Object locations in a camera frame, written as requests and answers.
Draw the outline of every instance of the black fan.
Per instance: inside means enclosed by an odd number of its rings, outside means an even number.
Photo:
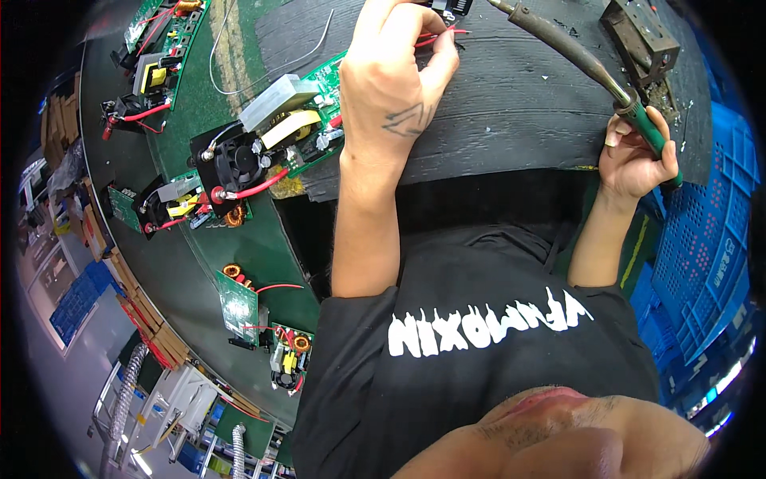
[[[252,149],[234,139],[215,148],[215,171],[228,192],[239,192],[255,183],[264,173]]]

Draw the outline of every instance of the green soldering iron handle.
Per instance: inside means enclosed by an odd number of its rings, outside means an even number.
[[[633,99],[633,101],[628,107],[625,108],[620,107],[618,104],[614,104],[615,113],[633,125],[633,128],[635,128],[636,131],[638,131],[638,133],[647,141],[649,147],[652,149],[652,152],[654,152],[654,155],[658,158],[658,160],[661,160],[663,157],[663,148],[665,147],[666,143],[663,134],[660,133],[660,130],[647,115],[647,109],[644,108],[641,102],[638,100],[638,94],[636,91],[632,88],[629,88],[627,89],[627,93],[630,95],[630,98]],[[679,169],[678,175],[676,175],[675,178],[670,179],[665,183],[672,186],[673,188],[679,188],[681,183],[683,183],[683,174],[681,173],[681,170]]]

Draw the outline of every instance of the hand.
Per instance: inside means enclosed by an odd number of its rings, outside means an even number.
[[[602,189],[616,198],[638,201],[660,183],[678,175],[676,142],[670,139],[670,128],[656,108],[647,107],[647,115],[667,140],[660,161],[654,159],[646,140],[626,120],[614,115],[607,124],[606,146],[601,151],[598,170]]]
[[[425,31],[439,37],[434,56],[418,72],[414,45]],[[454,33],[435,11],[407,0],[367,0],[340,66],[341,175],[347,182],[393,193],[459,63]]]

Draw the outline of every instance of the red wire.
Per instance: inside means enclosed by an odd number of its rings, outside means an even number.
[[[164,225],[160,226],[160,227],[159,227],[159,228],[157,228],[157,229],[165,229],[165,228],[170,228],[170,227],[171,227],[171,226],[173,226],[173,225],[177,225],[177,224],[178,224],[178,223],[180,223],[181,221],[186,221],[186,217],[184,216],[184,217],[182,217],[182,218],[179,218],[179,219],[174,219],[173,221],[168,221],[167,223],[165,223]]]
[[[290,349],[293,348],[293,342],[290,341],[290,337],[287,336],[287,331],[285,331],[284,328],[282,328],[282,326],[276,326],[276,327],[271,327],[271,326],[242,326],[242,329],[243,330],[272,330],[275,333],[277,331],[279,331],[279,330],[282,330],[282,334],[285,335],[285,339],[287,340],[287,345],[290,347]]]
[[[450,25],[449,27],[447,27],[447,30],[455,30],[455,25]],[[433,34],[431,32],[426,32],[426,33],[422,33],[422,34],[418,35],[417,37],[418,38],[425,38],[425,37],[429,37],[430,38],[430,37],[436,37],[436,36],[437,35],[435,35],[435,34]]]
[[[178,3],[175,4],[175,6],[173,8],[170,8],[169,10],[165,10],[163,13],[157,15],[155,18],[159,18],[159,17],[163,17],[165,15],[171,14],[173,12],[173,10],[175,10],[175,7],[178,6]],[[146,40],[144,40],[144,42],[141,44],[141,48],[139,48],[138,52],[136,53],[136,57],[141,55],[141,52],[143,51],[143,49],[146,47],[146,45],[149,44],[149,40],[152,39],[152,35],[154,35],[154,32],[157,31],[157,28],[159,28],[160,25],[162,25],[162,21],[156,21],[155,23],[157,25],[155,25],[155,27],[152,29],[152,32],[149,33],[149,35],[146,37]]]
[[[162,125],[161,127],[159,127],[159,131],[157,131],[157,130],[155,130],[154,128],[150,127],[149,125],[145,125],[144,123],[141,123],[141,122],[140,122],[140,121],[138,121],[138,120],[134,120],[134,121],[135,121],[136,123],[138,123],[139,125],[143,126],[144,128],[146,128],[146,129],[148,129],[148,130],[151,130],[151,131],[153,131],[154,133],[157,133],[158,135],[159,135],[160,133],[162,133],[163,131],[165,131],[165,125]]]
[[[237,199],[246,198],[248,196],[255,195],[256,193],[260,193],[264,189],[268,189],[274,183],[280,181],[282,178],[287,176],[287,173],[289,172],[290,171],[287,168],[285,168],[282,171],[278,172],[276,175],[266,180],[265,182],[259,184],[258,186],[240,191],[239,193],[237,193]]]
[[[454,25],[449,27],[447,30],[453,30],[453,29],[454,29]],[[455,30],[455,33],[468,33],[468,30]],[[436,39],[438,38],[438,35],[435,35],[435,36],[431,36],[431,35],[433,35],[433,34],[431,34],[431,33],[424,33],[424,34],[420,35],[418,38],[424,38],[424,37],[430,37],[430,38],[428,40],[426,40],[426,41],[422,41],[420,43],[416,43],[415,47],[416,48],[417,47],[422,47],[424,45],[428,45],[428,44],[434,43],[436,41]]]
[[[157,113],[158,111],[167,110],[168,108],[170,108],[170,103],[163,103],[159,107],[154,107],[151,110],[147,110],[147,111],[145,111],[143,113],[139,113],[137,115],[126,116],[125,118],[123,118],[123,120],[125,120],[125,121],[141,120],[142,118],[146,118],[149,115],[153,115],[154,113]]]
[[[250,416],[250,417],[251,417],[251,418],[253,418],[253,419],[257,419],[258,421],[263,421],[263,422],[269,422],[269,423],[271,423],[271,421],[267,421],[267,420],[266,420],[266,419],[264,419],[264,418],[259,418],[258,416],[253,416],[251,413],[249,413],[249,412],[245,411],[244,409],[240,408],[238,405],[236,405],[236,404],[234,404],[233,402],[229,401],[229,400],[228,400],[228,399],[226,399],[224,396],[221,396],[221,399],[223,399],[223,400],[224,400],[224,402],[225,402],[226,404],[230,405],[230,406],[231,406],[231,407],[233,407],[234,409],[237,409],[237,410],[238,410],[239,412],[241,412],[242,414],[248,415],[248,416]]]
[[[299,287],[303,289],[303,286],[298,286],[297,284],[272,284],[271,286],[264,286],[259,290],[255,290],[255,294],[258,294],[261,291],[270,290],[273,287]]]
[[[175,5],[173,5],[173,6],[170,8],[170,11],[173,11],[173,10],[175,10],[175,9],[176,9],[176,7],[178,7],[178,3],[176,3]],[[157,15],[154,15],[154,16],[153,16],[153,17],[151,17],[151,18],[147,18],[146,20],[141,20],[140,22],[138,22],[138,25],[140,25],[140,24],[144,24],[144,23],[146,23],[147,21],[152,21],[152,20],[154,20],[155,18],[158,18],[158,17],[162,17],[163,15],[167,15],[167,14],[168,14],[168,11],[167,11],[167,10],[165,10],[163,13],[158,13]]]
[[[303,385],[303,374],[298,377],[298,384],[295,386],[295,389],[293,391],[298,392],[300,390],[300,386]]]

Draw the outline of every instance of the copper coil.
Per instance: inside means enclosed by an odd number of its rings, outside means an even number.
[[[311,342],[309,341],[309,338],[303,335],[295,336],[295,339],[293,340],[293,347],[295,347],[295,350],[299,353],[304,353],[311,347]]]
[[[242,205],[237,205],[236,208],[226,214],[226,224],[233,228],[242,226],[242,223],[244,223],[244,215],[245,213]]]
[[[175,6],[175,9],[178,11],[193,11],[196,8],[200,8],[201,6],[202,6],[201,0],[194,0],[193,2],[181,1],[178,3],[178,5]]]
[[[239,264],[229,263],[224,266],[224,269],[222,269],[221,272],[230,278],[236,278],[242,272],[242,268]]]

